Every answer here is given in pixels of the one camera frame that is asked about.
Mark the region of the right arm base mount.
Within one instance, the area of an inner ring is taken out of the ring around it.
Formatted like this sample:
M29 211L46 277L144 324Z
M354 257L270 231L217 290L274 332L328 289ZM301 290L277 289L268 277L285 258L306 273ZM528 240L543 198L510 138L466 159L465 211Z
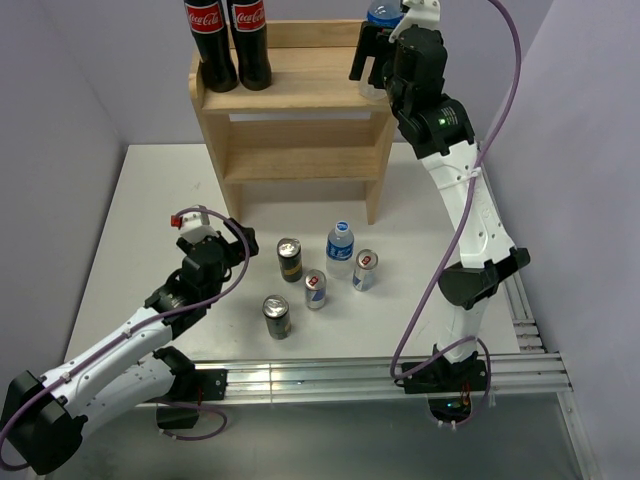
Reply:
M451 364L444 357L403 380L396 380L405 394L436 395L429 398L431 414L437 421L466 421L473 413L473 393L485 393L490 380L486 362L474 353L463 362Z

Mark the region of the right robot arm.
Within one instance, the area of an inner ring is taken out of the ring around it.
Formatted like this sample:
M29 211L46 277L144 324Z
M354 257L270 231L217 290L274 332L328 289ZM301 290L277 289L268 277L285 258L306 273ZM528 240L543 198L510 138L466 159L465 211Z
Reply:
M448 54L439 31L417 25L399 34L362 23L349 78L385 92L402 137L431 176L455 229L427 287L440 290L453 309L431 359L407 370L436 367L457 373L477 358L478 333L501 283L527 266L499 218L482 172L483 152L463 104L444 92Z

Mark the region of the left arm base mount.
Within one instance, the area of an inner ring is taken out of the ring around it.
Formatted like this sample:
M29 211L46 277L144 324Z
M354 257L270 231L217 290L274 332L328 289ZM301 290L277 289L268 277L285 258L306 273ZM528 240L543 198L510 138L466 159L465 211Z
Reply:
M228 425L228 416L214 402L225 398L227 370L193 370L176 378L167 394L154 398L155 421L159 433L174 441L196 442L220 435ZM206 415L220 420L209 433L186 434Z

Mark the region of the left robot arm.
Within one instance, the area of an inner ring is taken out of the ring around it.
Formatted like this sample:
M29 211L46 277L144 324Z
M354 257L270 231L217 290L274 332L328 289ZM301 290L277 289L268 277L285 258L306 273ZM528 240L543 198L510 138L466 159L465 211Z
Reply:
M215 230L211 212L175 215L182 265L123 325L74 359L36 376L24 371L10 383L1 414L1 442L38 475L64 465L101 425L147 400L180 399L195 388L195 366L171 346L213 303L241 281L259 252L255 231L224 221L234 235Z

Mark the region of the water bottle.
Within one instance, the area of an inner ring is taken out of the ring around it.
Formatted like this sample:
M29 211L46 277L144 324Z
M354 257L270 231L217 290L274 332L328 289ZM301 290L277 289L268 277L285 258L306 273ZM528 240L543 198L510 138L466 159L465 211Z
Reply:
M366 20L378 26L393 30L404 17L400 1L372 1L366 15ZM363 72L358 82L359 93L369 100L383 100L386 94L376 89L368 80L375 59L367 57L363 65Z
M348 277L352 272L355 237L347 221L338 221L327 235L327 273L336 279Z

